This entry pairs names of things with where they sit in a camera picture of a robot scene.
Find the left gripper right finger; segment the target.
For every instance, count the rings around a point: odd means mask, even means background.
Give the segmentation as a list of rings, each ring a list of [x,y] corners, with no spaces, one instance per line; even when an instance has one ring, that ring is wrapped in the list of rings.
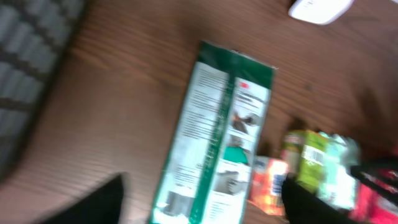
[[[291,224],[357,224],[289,177],[283,181],[281,198]]]

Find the green juice carton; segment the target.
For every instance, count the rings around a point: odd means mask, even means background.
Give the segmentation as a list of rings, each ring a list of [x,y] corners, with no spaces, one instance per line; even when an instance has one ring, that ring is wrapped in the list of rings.
[[[281,158],[288,163],[288,173],[311,193],[320,185],[327,145],[328,138],[311,130],[289,131],[284,137]]]

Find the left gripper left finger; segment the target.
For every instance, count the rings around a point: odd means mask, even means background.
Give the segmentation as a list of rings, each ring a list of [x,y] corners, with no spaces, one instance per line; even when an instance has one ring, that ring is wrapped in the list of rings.
[[[81,200],[39,220],[40,224],[118,224],[126,193],[125,172],[116,173]]]

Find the red snack bag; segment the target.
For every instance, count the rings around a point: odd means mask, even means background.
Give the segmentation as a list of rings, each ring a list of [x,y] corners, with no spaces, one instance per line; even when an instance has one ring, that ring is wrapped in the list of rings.
[[[395,148],[392,154],[382,158],[397,158],[397,148]],[[371,222],[397,224],[397,205],[394,205],[384,197],[380,196],[377,192],[374,197],[374,204],[371,207],[370,214]]]

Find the light green tissue pack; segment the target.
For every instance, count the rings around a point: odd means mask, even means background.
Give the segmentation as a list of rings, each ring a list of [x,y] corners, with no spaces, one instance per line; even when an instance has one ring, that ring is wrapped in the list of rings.
[[[351,138],[320,134],[328,139],[328,144],[317,197],[334,209],[351,210],[355,205],[358,181],[351,176],[350,167],[359,164],[359,147]]]

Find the green white snack bag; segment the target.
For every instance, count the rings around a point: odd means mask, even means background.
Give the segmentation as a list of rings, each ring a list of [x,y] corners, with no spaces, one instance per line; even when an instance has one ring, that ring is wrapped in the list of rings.
[[[277,69],[198,48],[150,223],[241,223]]]

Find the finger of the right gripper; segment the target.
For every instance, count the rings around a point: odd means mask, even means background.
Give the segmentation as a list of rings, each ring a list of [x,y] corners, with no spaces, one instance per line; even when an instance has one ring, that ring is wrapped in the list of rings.
[[[397,205],[397,158],[381,158],[350,167],[350,174],[362,184]]]

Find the orange juice carton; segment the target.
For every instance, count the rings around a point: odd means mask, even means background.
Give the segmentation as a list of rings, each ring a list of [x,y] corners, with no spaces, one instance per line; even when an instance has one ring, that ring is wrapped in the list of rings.
[[[283,160],[257,156],[249,201],[268,215],[284,216],[281,193],[288,171],[288,164]]]

